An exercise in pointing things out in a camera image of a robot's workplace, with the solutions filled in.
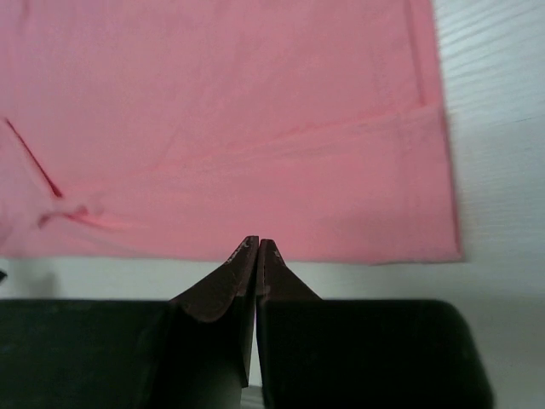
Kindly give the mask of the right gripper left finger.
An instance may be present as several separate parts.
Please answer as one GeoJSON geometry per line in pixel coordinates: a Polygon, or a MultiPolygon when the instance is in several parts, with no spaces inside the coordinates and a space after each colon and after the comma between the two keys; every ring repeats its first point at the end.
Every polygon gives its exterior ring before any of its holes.
{"type": "Polygon", "coordinates": [[[168,301],[2,300],[2,407],[239,407],[258,247],[168,301]]]}

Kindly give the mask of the pink t shirt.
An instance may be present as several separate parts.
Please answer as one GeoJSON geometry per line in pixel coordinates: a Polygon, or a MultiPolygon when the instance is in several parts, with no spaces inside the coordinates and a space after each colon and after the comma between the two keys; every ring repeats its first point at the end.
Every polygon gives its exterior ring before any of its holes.
{"type": "Polygon", "coordinates": [[[1,254],[452,262],[429,1],[4,1],[1,254]]]}

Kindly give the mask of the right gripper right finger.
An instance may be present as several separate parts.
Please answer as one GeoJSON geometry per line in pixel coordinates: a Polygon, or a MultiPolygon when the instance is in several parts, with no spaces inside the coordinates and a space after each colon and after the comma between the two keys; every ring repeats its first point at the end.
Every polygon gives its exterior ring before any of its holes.
{"type": "Polygon", "coordinates": [[[319,297],[262,240],[256,334],[268,408],[491,408],[467,321],[433,299],[319,297]]]}

